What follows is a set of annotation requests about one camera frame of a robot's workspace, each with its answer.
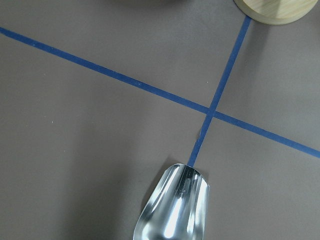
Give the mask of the metal ice scoop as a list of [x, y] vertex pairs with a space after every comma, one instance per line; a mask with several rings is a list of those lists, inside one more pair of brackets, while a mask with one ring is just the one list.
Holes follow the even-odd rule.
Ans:
[[195, 168], [177, 163], [167, 168], [143, 208], [134, 240], [202, 240], [210, 185]]

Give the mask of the wooden stand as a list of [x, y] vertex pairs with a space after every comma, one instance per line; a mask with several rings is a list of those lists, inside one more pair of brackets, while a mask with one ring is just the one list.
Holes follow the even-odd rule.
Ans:
[[285, 25], [309, 13], [318, 0], [234, 0], [251, 19], [267, 25]]

